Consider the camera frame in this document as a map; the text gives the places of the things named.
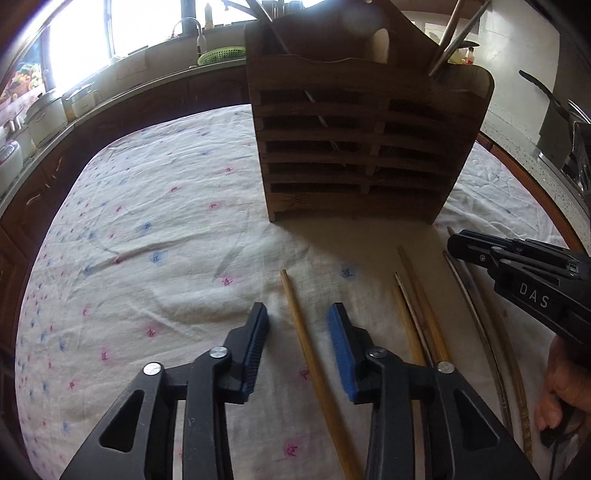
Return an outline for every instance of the kitchen counter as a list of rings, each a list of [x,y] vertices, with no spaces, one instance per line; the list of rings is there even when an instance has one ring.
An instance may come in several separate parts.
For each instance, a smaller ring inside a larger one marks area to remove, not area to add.
[[[135,87],[127,92],[121,93],[113,97],[110,100],[106,100],[96,107],[94,107],[91,111],[84,114],[80,118],[77,118],[72,123],[68,124],[68,126],[62,130],[59,134],[49,140],[48,143],[43,145],[41,148],[37,150],[37,152],[28,160],[26,160],[23,164],[22,170],[19,176],[12,182],[11,186],[9,187],[8,191],[4,194],[3,197],[0,198],[0,216],[4,214],[6,208],[10,204],[11,200],[16,195],[18,189],[23,185],[26,181],[28,176],[37,168],[37,166],[43,161],[43,159],[47,156],[47,154],[53,150],[53,148],[59,144],[64,138],[66,138],[70,133],[74,131],[77,127],[84,124],[86,121],[90,120],[91,118],[95,117],[99,113],[107,110],[117,103],[121,103],[135,95],[138,95],[146,90],[150,90],[152,88],[161,86],[165,83],[174,82],[176,80],[181,80],[183,78],[196,76],[202,73],[212,72],[214,70],[225,69],[230,67],[240,67],[245,66],[246,60],[239,59],[239,60],[231,60],[231,61],[224,61],[220,63],[216,63],[213,65],[207,65],[203,67],[190,67],[187,70],[182,70],[177,73],[173,73],[171,75],[167,75],[165,77],[159,78],[152,82],[144,83],[138,87]]]
[[[98,106],[81,118],[77,118],[71,124],[68,124],[61,133],[52,138],[51,141],[46,143],[46,145],[40,148],[33,157],[25,162],[20,175],[12,183],[6,194],[0,199],[0,216],[5,212],[8,204],[14,198],[16,192],[23,185],[27,177],[43,161],[47,154],[73,132],[74,129],[81,126],[89,119],[95,117],[104,110],[113,107],[117,103],[123,102],[135,95],[145,92],[146,90],[161,86],[165,83],[196,76],[201,73],[211,72],[213,70],[241,67],[245,65],[246,60],[240,59],[216,63],[204,67],[191,67],[187,70],[145,83],[98,104]],[[584,211],[584,208],[577,202],[575,195],[569,191],[567,186],[563,183],[563,180],[560,178],[560,172],[541,160],[538,156],[539,151],[536,149],[535,145],[494,113],[490,111],[487,113],[481,130],[508,154],[513,156],[544,188],[544,190],[546,190],[566,219],[570,222],[587,251],[591,252],[591,227],[589,225],[589,218]]]
[[[555,202],[591,254],[589,217],[576,196],[566,185],[566,179],[551,163],[540,158],[538,148],[522,133],[502,118],[488,111],[480,130],[516,159]]]

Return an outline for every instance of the window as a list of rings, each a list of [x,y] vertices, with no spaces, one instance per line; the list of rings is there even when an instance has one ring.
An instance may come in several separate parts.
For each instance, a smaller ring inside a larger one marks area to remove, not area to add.
[[[49,55],[59,92],[109,63],[103,0],[73,0],[50,27]]]
[[[248,6],[246,0],[232,0],[234,3]],[[304,0],[304,7],[311,7],[322,0]],[[212,19],[214,25],[229,25],[234,22],[241,22],[245,20],[254,20],[254,17],[236,9],[229,7],[228,10],[224,7],[222,0],[195,0],[195,10],[197,12],[197,20],[202,27],[205,26],[205,5],[209,4],[212,7]]]
[[[123,57],[146,45],[163,42],[170,38],[174,24],[180,20],[180,0],[111,0],[115,54]],[[180,25],[176,31],[181,33]]]

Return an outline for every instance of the finger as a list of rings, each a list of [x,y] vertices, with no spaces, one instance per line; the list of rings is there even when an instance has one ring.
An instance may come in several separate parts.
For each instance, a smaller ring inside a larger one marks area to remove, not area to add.
[[[556,394],[575,408],[591,413],[591,375],[572,362],[563,362],[552,375]]]
[[[538,432],[541,432],[548,427],[548,423],[544,419],[544,416],[542,415],[542,409],[539,405],[534,410],[534,420],[535,426],[538,427]]]
[[[569,361],[569,351],[566,344],[559,336],[555,336],[550,344],[550,351],[548,352],[548,367],[546,369],[546,376],[553,374],[556,368],[563,362]]]
[[[548,391],[543,391],[540,395],[538,407],[548,427],[554,429],[560,424],[560,420],[562,420],[562,408],[556,395]]]

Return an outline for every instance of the rice cooker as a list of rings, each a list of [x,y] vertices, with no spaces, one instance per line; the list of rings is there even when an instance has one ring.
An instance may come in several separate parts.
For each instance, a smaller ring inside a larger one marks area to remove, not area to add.
[[[4,195],[12,181],[22,170],[21,147],[14,140],[0,147],[0,196]]]
[[[68,124],[66,112],[55,89],[40,95],[29,107],[25,124],[28,125],[33,143],[40,147],[55,137]]]
[[[86,112],[90,112],[96,106],[95,93],[92,89],[93,83],[88,83],[76,90],[67,100],[72,102],[74,115],[80,118]]]

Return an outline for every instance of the bamboo chopstick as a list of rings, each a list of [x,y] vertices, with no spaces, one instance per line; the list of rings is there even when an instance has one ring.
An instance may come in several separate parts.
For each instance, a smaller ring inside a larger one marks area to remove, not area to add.
[[[287,303],[290,307],[291,317],[294,321],[295,330],[297,331],[300,340],[301,349],[304,352],[304,358],[308,363],[308,370],[310,371],[310,378],[314,385],[316,398],[318,399],[320,409],[324,415],[324,420],[328,427],[330,437],[335,445],[343,473],[347,480],[362,480],[363,470],[357,459],[349,433],[345,429],[345,423],[340,415],[339,406],[326,381],[326,376],[322,370],[320,360],[312,347],[312,341],[306,329],[306,323],[291,286],[290,278],[287,275],[286,270],[281,270],[280,275],[281,283],[283,283],[283,290],[287,297]]]
[[[456,32],[457,23],[460,20],[460,15],[462,14],[462,8],[464,6],[464,3],[465,0],[457,0],[456,6],[454,7],[452,12],[452,16],[449,18],[449,21],[447,22],[447,26],[445,27],[443,36],[439,41],[437,50],[435,51],[435,54],[431,59],[431,67],[435,66],[435,63],[437,62],[441,54],[443,54],[443,51],[449,45],[449,42],[451,42],[453,34]]]
[[[499,397],[499,404],[501,405],[501,416],[503,418],[503,425],[507,429],[507,431],[513,436],[513,421],[511,420],[511,408],[509,406],[509,398],[507,397],[507,388],[505,386],[505,380],[503,379],[503,375],[501,374],[501,367],[499,366],[499,361],[496,357],[496,353],[492,348],[491,338],[486,331],[486,327],[482,323],[482,319],[480,318],[480,314],[476,310],[476,306],[474,305],[474,301],[468,292],[463,278],[460,275],[457,265],[453,258],[447,253],[447,251],[443,251],[443,256],[447,260],[447,265],[449,266],[450,270],[452,271],[453,278],[456,280],[457,286],[460,288],[462,292],[462,296],[468,305],[468,309],[470,310],[470,314],[472,315],[472,320],[474,320],[474,325],[476,326],[476,330],[478,331],[478,336],[480,337],[480,342],[484,349],[484,353],[486,355],[486,360],[488,361],[488,367],[491,369],[492,379],[495,383],[496,393]]]
[[[447,227],[447,233],[453,235],[454,231],[451,227]],[[501,350],[509,366],[509,373],[511,374],[511,382],[513,383],[513,389],[515,390],[515,398],[517,399],[517,408],[519,410],[519,422],[521,423],[521,441],[523,443],[523,451],[527,459],[531,462],[533,458],[532,446],[531,446],[531,426],[530,426],[530,412],[527,407],[527,396],[525,394],[525,386],[523,384],[523,377],[521,376],[521,370],[519,363],[517,362],[517,356],[511,345],[511,339],[509,333],[505,328],[499,312],[494,306],[489,289],[483,284],[480,275],[474,265],[465,263],[466,268],[472,276],[472,281],[476,287],[478,295],[482,299],[482,303],[486,309],[486,312],[491,320],[492,326],[495,329]]]
[[[452,357],[449,354],[449,350],[443,339],[443,335],[441,334],[441,330],[439,328],[439,324],[437,323],[437,318],[435,317],[435,312],[429,303],[429,299],[427,298],[427,294],[421,284],[420,280],[417,277],[417,274],[414,270],[413,264],[410,261],[409,257],[406,255],[404,248],[402,246],[398,247],[398,255],[402,260],[402,264],[407,271],[408,276],[410,277],[410,281],[413,284],[414,293],[417,297],[418,304],[423,312],[423,317],[425,318],[425,322],[427,324],[427,330],[431,335],[431,338],[434,343],[435,347],[435,362],[451,362]]]
[[[423,357],[424,363],[426,365],[433,366],[433,352],[431,351],[429,344],[427,343],[427,339],[425,338],[425,335],[424,335],[423,330],[421,328],[421,324],[418,321],[417,312],[415,312],[415,310],[414,310],[414,307],[413,307],[413,304],[410,300],[410,296],[408,295],[408,291],[406,289],[406,286],[404,285],[404,282],[402,282],[402,278],[400,278],[400,275],[398,275],[397,272],[394,273],[394,279],[396,280],[396,283],[398,284],[398,290],[393,291],[392,293],[394,295],[394,298],[396,299],[396,303],[398,305],[398,308],[401,310],[403,315],[404,315],[404,312],[408,313],[408,317],[406,319],[402,320],[403,322],[405,322],[404,327],[407,330],[407,336],[409,337],[408,341],[409,342],[413,341],[413,340],[411,340],[410,335],[408,334],[408,328],[406,327],[406,320],[408,318],[410,318],[412,333],[414,334],[414,337],[419,340],[419,344],[421,346],[421,351],[423,354],[422,357]],[[400,292],[400,294],[402,295],[402,304],[397,299],[398,292]]]
[[[400,287],[398,285],[392,287],[392,295],[394,296],[394,301],[396,302],[396,306],[400,312],[404,330],[406,330],[407,333],[410,351],[413,355],[413,363],[416,365],[421,365],[422,367],[426,367],[427,361],[425,360],[425,355],[423,354],[421,342],[418,339],[417,329],[414,326],[413,320],[410,316],[410,313],[408,312],[407,304],[404,301],[404,297],[402,296],[402,292],[400,291]]]

